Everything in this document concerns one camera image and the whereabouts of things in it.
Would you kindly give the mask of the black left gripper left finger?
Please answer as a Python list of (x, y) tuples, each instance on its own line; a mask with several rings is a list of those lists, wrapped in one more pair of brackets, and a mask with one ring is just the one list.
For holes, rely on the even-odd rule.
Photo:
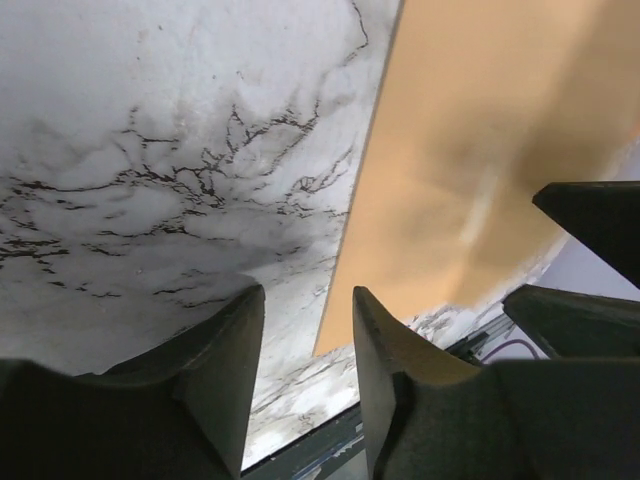
[(106, 372), (1, 363), (5, 479), (237, 479), (265, 317), (253, 285)]

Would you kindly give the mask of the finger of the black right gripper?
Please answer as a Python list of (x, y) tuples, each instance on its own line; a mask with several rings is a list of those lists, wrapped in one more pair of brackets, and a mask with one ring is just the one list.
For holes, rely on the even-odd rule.
[(637, 358), (639, 303), (523, 285), (504, 313), (550, 358)]
[(624, 278), (639, 278), (637, 181), (552, 182), (532, 203)]

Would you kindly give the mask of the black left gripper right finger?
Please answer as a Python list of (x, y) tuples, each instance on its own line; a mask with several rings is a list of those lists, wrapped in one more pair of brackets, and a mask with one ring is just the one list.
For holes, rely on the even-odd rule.
[(639, 356), (474, 366), (353, 292), (373, 479), (635, 479)]

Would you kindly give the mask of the brown paper envelope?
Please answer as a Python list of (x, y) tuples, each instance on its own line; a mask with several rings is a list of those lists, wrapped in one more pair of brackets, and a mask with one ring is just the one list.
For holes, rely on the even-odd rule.
[(638, 132), (637, 2), (405, 2), (315, 354), (351, 343), (357, 286), (477, 315), (557, 248), (534, 193), (611, 176)]

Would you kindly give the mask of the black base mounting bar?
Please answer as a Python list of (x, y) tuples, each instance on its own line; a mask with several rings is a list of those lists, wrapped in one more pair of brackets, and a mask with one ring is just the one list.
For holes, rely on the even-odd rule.
[(241, 474), (242, 480), (327, 479), (364, 451), (357, 402)]

